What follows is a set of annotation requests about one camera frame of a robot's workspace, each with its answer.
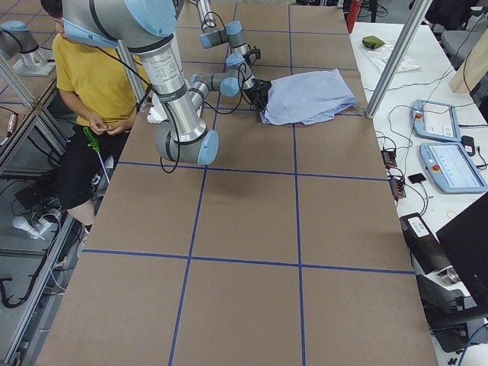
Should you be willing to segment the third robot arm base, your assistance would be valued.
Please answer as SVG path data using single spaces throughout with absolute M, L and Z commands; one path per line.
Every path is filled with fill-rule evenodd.
M 13 70 L 22 76 L 48 76 L 55 66 L 53 52 L 41 47 L 22 21 L 1 24 L 1 56 L 19 56 Z

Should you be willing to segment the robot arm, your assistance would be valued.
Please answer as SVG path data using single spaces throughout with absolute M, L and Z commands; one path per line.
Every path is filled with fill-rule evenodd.
M 73 40 L 103 48 L 124 43 L 138 56 L 167 117 L 156 131 L 159 155 L 172 162 L 209 165 L 217 156 L 219 136 L 197 114 L 207 95 L 241 95 L 253 109 L 263 111 L 271 83 L 253 75 L 252 62 L 259 59 L 260 51 L 247 44 L 240 22 L 218 27 L 209 1 L 198 1 L 196 8 L 201 46 L 228 44 L 230 54 L 225 72 L 199 73 L 191 82 L 185 81 L 174 45 L 173 1 L 64 1 L 63 22 Z
M 254 50 L 246 42 L 239 21 L 224 24 L 221 16 L 212 10 L 208 0 L 196 1 L 196 8 L 201 23 L 200 42 L 204 49 L 228 43 L 231 53 L 239 53 L 244 57 L 252 54 Z

